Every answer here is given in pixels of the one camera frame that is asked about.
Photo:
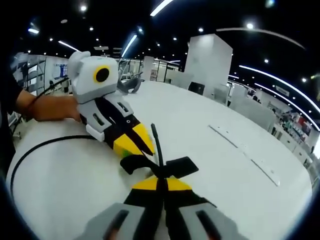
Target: white table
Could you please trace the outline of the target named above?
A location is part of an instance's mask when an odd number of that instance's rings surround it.
[[[308,172],[283,144],[264,129],[213,100],[166,83],[144,82],[125,97],[151,133],[155,123],[164,160],[189,156],[199,171],[184,177],[200,196],[214,203],[251,240],[280,240],[305,211],[312,187]],[[280,177],[277,187],[238,148],[208,127],[220,126],[264,159]],[[31,147],[49,139],[85,134],[69,119],[43,122],[22,140],[9,169]],[[103,143],[73,139],[30,154],[14,180],[17,207],[44,240],[72,240],[87,222],[114,202],[123,202],[146,170],[127,175]],[[168,239],[158,233],[156,239]]]

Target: ceiling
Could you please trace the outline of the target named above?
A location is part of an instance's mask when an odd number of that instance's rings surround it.
[[[278,85],[292,93],[296,99],[292,100],[290,96],[291,100],[305,112],[312,110],[310,116],[313,119],[320,119],[320,113],[289,87],[268,76],[239,68],[239,65],[244,65],[277,76],[316,102],[318,88],[311,76],[320,73],[319,38],[315,34],[320,22],[318,8],[310,3],[275,0],[274,6],[267,8],[265,0],[174,0],[158,15],[151,17],[150,13],[162,0],[54,2],[44,6],[30,19],[29,24],[33,23],[33,28],[40,32],[32,34],[26,26],[17,39],[15,52],[31,50],[31,54],[56,56],[58,53],[59,57],[69,57],[73,50],[58,43],[63,41],[80,51],[90,51],[92,55],[107,54],[119,58],[131,37],[137,34],[126,58],[143,59],[144,55],[150,55],[167,61],[181,60],[184,68],[190,37],[216,33],[233,48],[230,74],[236,72],[239,77],[236,81],[251,87],[258,83],[270,89],[272,85]],[[80,11],[81,5],[87,6],[85,12]],[[220,28],[246,27],[248,22],[253,23],[256,29],[291,38],[305,49],[265,33],[216,32]],[[198,32],[199,27],[204,29],[202,33]],[[108,46],[108,50],[95,50],[94,47],[98,46]]]

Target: yellow eye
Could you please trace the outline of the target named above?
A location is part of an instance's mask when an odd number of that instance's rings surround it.
[[[97,83],[103,83],[109,77],[109,67],[108,66],[99,66],[93,74],[93,79]]]

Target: black sleeve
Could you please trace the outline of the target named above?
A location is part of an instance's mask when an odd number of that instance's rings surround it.
[[[18,85],[11,72],[8,72],[7,79],[5,79],[5,81],[7,83],[7,88],[4,101],[6,102],[6,110],[11,114],[16,107],[16,102],[22,91],[22,87]]]

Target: black cable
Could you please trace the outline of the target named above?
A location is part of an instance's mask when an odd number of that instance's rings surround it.
[[[23,160],[29,155],[31,154],[33,151],[37,150],[38,148],[41,148],[45,145],[48,144],[52,144],[55,142],[59,142],[59,141],[63,141],[63,140],[70,140],[70,139],[90,139],[90,140],[96,140],[93,136],[91,135],[73,135],[73,136],[63,136],[63,137],[58,137],[58,138],[54,138],[48,141],[44,141],[36,146],[34,146],[33,148],[31,148],[29,151],[27,151],[20,159],[19,161],[16,163],[16,165],[14,166],[14,169],[12,171],[11,174],[11,180],[10,180],[10,193],[11,193],[11,197],[12,197],[12,201],[13,203],[15,203],[15,198],[14,198],[14,180],[15,180],[15,175],[16,172],[20,166],[20,164],[23,162]]]
[[[67,80],[69,80],[69,78],[66,76],[64,79],[62,79],[62,80],[56,82],[55,84],[53,84],[52,86],[48,87],[46,90],[44,90],[42,93],[40,93],[34,100],[32,100],[32,102],[31,102],[30,105],[27,107],[27,109],[30,108],[30,107],[31,107],[41,96],[43,96],[45,93],[47,93],[48,91],[54,89],[57,85],[65,82],[65,81],[67,81]],[[21,119],[22,119],[22,115],[19,117],[18,121],[16,122],[16,124],[15,124],[15,126],[14,126],[14,128],[13,128],[13,130],[12,130],[12,133],[11,133],[12,136],[14,135],[14,133],[15,133],[15,131],[16,131],[16,129],[17,129],[17,126],[18,126],[18,124],[20,123]]]
[[[164,159],[162,157],[162,152],[161,152],[161,147],[160,147],[160,142],[159,142],[159,137],[158,137],[156,125],[154,125],[152,123],[151,129],[152,129],[152,134],[153,134],[153,137],[155,140],[156,149],[157,149],[158,155],[159,155],[159,166],[162,168],[164,166]]]

